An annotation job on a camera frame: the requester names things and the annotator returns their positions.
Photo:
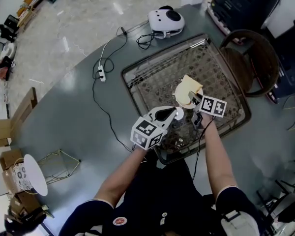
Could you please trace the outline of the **wooden bench with items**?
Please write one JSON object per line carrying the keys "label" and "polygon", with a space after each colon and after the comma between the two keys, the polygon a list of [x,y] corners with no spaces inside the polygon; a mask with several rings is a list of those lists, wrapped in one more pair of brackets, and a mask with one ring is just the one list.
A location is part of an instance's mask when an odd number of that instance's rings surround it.
{"label": "wooden bench with items", "polygon": [[25,27],[32,17],[36,15],[36,8],[43,0],[24,0],[17,11],[17,28]]}

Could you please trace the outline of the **person's torso in dark clothing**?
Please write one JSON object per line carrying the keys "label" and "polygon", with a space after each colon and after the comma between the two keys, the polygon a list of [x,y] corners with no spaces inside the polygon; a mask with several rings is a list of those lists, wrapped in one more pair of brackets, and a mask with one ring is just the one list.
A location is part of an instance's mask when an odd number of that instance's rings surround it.
{"label": "person's torso in dark clothing", "polygon": [[59,236],[226,236],[221,220],[232,211],[251,215],[257,234],[263,234],[256,207],[239,188],[227,187],[212,208],[195,188],[184,160],[162,169],[143,162],[118,207],[100,198],[86,201],[68,217]]}

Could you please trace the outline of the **cardboard box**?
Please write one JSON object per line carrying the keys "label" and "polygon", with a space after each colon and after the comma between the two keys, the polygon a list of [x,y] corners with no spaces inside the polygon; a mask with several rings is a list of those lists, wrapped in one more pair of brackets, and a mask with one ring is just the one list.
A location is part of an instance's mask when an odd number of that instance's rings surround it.
{"label": "cardboard box", "polygon": [[35,209],[40,207],[40,203],[37,200],[36,195],[30,195],[24,191],[21,192],[20,189],[16,187],[12,177],[12,166],[14,165],[14,162],[21,157],[23,156],[19,149],[13,149],[1,153],[0,165],[2,168],[3,181],[9,194],[16,194],[16,198],[24,207],[28,209]]}

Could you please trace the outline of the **wooden furniture frame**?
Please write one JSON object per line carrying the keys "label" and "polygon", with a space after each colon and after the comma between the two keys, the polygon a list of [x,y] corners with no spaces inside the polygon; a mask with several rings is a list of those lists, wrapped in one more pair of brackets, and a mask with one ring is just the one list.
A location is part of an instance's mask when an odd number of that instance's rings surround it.
{"label": "wooden furniture frame", "polygon": [[0,139],[16,138],[22,124],[36,105],[36,89],[31,87],[23,98],[13,117],[10,119],[0,119]]}

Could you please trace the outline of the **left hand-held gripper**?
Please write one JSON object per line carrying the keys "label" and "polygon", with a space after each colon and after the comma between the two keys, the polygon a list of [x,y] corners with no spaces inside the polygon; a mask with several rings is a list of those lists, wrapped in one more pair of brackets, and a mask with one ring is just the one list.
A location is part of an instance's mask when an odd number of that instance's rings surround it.
{"label": "left hand-held gripper", "polygon": [[176,107],[155,107],[135,122],[131,129],[130,141],[143,149],[158,145],[168,133],[168,127],[176,117]]}

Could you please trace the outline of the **white round plate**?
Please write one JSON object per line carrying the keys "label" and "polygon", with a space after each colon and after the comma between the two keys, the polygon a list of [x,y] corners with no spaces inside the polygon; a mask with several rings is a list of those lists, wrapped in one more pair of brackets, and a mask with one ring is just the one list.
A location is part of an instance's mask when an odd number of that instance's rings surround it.
{"label": "white round plate", "polygon": [[194,86],[181,82],[175,90],[176,102],[183,108],[194,109],[195,105],[191,103],[191,99],[188,96],[189,91],[203,95],[202,87],[202,84],[200,84],[199,88],[195,88]]}

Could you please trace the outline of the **brown rattan chair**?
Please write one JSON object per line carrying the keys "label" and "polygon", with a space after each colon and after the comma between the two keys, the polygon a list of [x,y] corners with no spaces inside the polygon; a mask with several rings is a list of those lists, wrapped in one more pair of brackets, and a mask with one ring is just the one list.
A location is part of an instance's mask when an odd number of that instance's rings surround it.
{"label": "brown rattan chair", "polygon": [[[252,40],[245,54],[228,47],[234,39],[243,38]],[[224,38],[219,50],[245,97],[264,96],[277,83],[279,59],[271,43],[259,33],[247,29],[234,30]]]}

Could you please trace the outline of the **person's right forearm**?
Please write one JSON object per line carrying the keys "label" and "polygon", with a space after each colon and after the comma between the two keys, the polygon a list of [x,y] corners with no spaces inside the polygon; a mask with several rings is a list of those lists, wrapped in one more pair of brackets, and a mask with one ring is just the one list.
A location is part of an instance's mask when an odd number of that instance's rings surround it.
{"label": "person's right forearm", "polygon": [[231,161],[223,146],[213,118],[203,113],[202,126],[206,143],[206,166],[209,183],[213,196],[218,197],[219,193],[227,187],[237,186],[233,175]]}

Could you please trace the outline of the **black metal chair frames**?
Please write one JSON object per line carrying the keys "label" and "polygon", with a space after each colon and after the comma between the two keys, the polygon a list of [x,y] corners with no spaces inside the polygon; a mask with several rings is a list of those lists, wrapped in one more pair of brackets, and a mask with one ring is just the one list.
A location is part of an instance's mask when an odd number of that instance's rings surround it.
{"label": "black metal chair frames", "polygon": [[259,213],[265,225],[264,236],[274,236],[295,222],[295,160],[286,164],[284,172],[269,187],[256,191]]}

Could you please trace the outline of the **glass-topped rattan coffee table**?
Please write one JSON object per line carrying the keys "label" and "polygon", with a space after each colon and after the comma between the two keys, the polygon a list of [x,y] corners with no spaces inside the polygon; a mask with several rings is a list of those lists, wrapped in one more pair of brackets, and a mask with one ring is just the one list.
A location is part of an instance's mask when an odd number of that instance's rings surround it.
{"label": "glass-topped rattan coffee table", "polygon": [[[175,90],[184,75],[203,85],[203,95],[227,102],[223,118],[216,118],[225,137],[251,119],[248,102],[220,50],[205,34],[178,43],[123,70],[122,76],[140,115],[154,107],[177,106]],[[201,130],[191,122],[193,111],[174,120],[155,152],[168,165],[205,147]]]}

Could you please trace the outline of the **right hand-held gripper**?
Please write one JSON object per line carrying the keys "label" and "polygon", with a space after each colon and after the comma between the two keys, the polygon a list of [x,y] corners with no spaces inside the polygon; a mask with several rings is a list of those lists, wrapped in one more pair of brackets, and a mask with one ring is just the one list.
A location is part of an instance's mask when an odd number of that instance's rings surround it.
{"label": "right hand-held gripper", "polygon": [[201,128],[202,126],[202,113],[206,113],[218,118],[224,117],[227,106],[226,101],[194,93],[192,91],[189,91],[188,96],[191,99],[191,103],[195,105],[191,119],[191,122],[195,128]]}

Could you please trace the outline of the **toast bread slice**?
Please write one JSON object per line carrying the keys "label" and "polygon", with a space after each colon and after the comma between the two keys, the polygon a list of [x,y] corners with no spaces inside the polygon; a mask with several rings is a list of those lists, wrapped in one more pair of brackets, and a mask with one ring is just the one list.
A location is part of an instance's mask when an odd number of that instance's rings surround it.
{"label": "toast bread slice", "polygon": [[178,103],[181,105],[189,105],[191,103],[191,99],[189,98],[189,92],[193,92],[197,94],[203,85],[192,79],[188,75],[184,75],[181,83],[176,88],[175,97]]}

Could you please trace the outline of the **white and black rounded device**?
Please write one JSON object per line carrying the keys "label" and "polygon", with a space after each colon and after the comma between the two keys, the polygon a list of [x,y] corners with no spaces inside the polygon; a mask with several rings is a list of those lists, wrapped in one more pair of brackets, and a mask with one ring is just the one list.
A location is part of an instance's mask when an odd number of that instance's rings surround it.
{"label": "white and black rounded device", "polygon": [[179,31],[185,26],[183,16],[172,9],[152,10],[147,18],[153,31]]}

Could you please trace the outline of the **person's left forearm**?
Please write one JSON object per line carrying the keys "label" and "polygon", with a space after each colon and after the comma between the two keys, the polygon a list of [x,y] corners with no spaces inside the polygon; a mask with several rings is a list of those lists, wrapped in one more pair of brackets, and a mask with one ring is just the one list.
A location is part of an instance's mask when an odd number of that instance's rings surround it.
{"label": "person's left forearm", "polygon": [[107,201],[116,207],[124,192],[134,179],[147,151],[137,147],[101,184],[94,196],[95,199]]}

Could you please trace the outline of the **white round gold-framed table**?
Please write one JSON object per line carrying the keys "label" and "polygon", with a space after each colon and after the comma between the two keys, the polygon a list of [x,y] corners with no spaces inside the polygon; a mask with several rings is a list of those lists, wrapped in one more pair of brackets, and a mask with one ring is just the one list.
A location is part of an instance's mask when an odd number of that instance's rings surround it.
{"label": "white round gold-framed table", "polygon": [[58,149],[38,161],[26,154],[23,163],[32,189],[45,197],[49,185],[71,177],[81,164],[81,160]]}

